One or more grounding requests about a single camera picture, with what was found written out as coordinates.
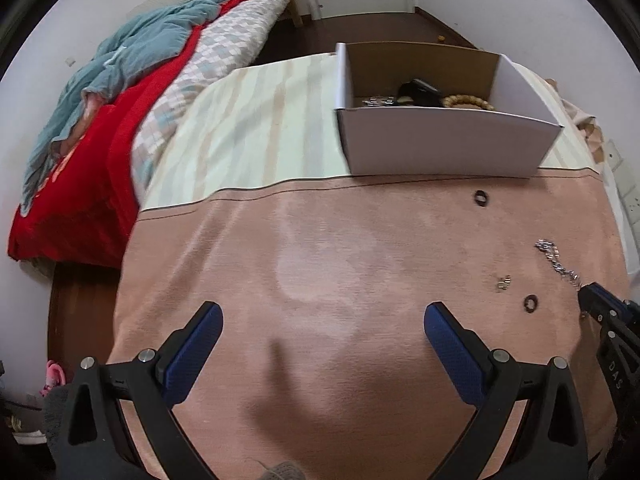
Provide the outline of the checkered brown cloth pile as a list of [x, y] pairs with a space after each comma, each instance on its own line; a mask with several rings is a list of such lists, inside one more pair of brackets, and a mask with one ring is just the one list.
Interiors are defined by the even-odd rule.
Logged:
[[589, 115], [575, 104], [567, 101], [562, 96], [558, 89], [558, 83], [552, 79], [547, 78], [546, 83], [550, 84], [555, 93], [560, 98], [562, 107], [566, 111], [566, 114], [572, 121], [574, 127], [580, 132], [585, 144], [588, 146], [591, 156], [597, 165], [602, 165], [605, 162], [605, 150], [604, 150], [604, 135], [600, 128], [597, 118], [593, 115]]

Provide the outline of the pink slipper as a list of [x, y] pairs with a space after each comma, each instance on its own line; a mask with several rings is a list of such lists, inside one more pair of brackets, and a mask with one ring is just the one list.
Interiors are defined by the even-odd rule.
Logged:
[[63, 367], [57, 362], [49, 360], [46, 365], [46, 380], [44, 381], [44, 386], [40, 390], [40, 396], [44, 398], [52, 389], [65, 385], [66, 376]]

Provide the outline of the blue-grey quilt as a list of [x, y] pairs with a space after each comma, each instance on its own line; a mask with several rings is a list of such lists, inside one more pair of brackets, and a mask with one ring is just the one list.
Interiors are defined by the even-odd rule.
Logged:
[[53, 168], [58, 144], [70, 137], [73, 126], [85, 113], [89, 96], [113, 101], [120, 92], [177, 56], [192, 28], [219, 18], [227, 1], [186, 0], [161, 6], [135, 16], [100, 43], [93, 58], [66, 82], [50, 119], [38, 134], [23, 180], [23, 216]]

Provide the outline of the white power strip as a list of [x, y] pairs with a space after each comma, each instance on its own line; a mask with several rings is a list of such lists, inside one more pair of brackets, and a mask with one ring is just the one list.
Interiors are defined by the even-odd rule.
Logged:
[[634, 242], [636, 246], [639, 246], [639, 183], [634, 178], [631, 166], [623, 159], [612, 140], [605, 142], [604, 154], [608, 168], [612, 170], [616, 190], [624, 207], [632, 235], [634, 236]]

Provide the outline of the white cardboard box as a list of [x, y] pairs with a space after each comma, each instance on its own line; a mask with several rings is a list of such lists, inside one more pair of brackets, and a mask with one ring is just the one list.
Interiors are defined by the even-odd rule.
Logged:
[[[423, 42], [340, 42], [334, 110], [354, 176], [530, 178], [562, 127], [510, 58]], [[420, 78], [442, 107], [397, 106]]]

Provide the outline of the pink and striped cloth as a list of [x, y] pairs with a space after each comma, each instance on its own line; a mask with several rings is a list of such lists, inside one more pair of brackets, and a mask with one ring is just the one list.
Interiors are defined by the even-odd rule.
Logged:
[[130, 235], [111, 361], [158, 347], [215, 301], [224, 332], [176, 414], [219, 477], [289, 460], [311, 479], [424, 479], [473, 411], [423, 333], [425, 307], [442, 301], [488, 346], [567, 359], [589, 451], [601, 451], [615, 413], [599, 329], [536, 244], [626, 296], [611, 171], [527, 73], [564, 122], [536, 177], [349, 177], [335, 63], [236, 70], [188, 108]]

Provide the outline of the red blanket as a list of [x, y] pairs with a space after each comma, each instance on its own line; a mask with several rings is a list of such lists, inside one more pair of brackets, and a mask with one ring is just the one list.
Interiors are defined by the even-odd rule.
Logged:
[[[229, 0], [222, 14], [246, 0]], [[28, 214], [15, 213], [8, 255], [119, 268], [139, 202], [131, 181], [134, 134], [153, 104], [190, 60], [204, 27], [192, 28], [182, 51], [111, 102], [92, 94], [38, 188]]]

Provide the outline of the checkered bed sheet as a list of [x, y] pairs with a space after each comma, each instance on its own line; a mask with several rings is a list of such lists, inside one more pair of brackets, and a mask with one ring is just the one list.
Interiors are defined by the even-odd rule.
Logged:
[[204, 27], [190, 60], [134, 134], [131, 181], [139, 203], [186, 110], [210, 84], [249, 66], [291, 0], [246, 0]]

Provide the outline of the small silver earring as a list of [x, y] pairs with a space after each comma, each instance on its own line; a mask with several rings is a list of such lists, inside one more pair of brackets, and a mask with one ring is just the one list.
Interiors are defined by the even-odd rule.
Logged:
[[510, 275], [500, 276], [500, 278], [497, 278], [496, 291], [506, 292], [511, 285], [512, 278], [510, 277]]

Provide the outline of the black wristband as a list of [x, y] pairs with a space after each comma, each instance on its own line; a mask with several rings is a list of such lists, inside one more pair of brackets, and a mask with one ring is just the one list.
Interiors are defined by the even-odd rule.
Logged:
[[442, 92], [420, 78], [404, 82], [397, 90], [397, 106], [442, 107]]

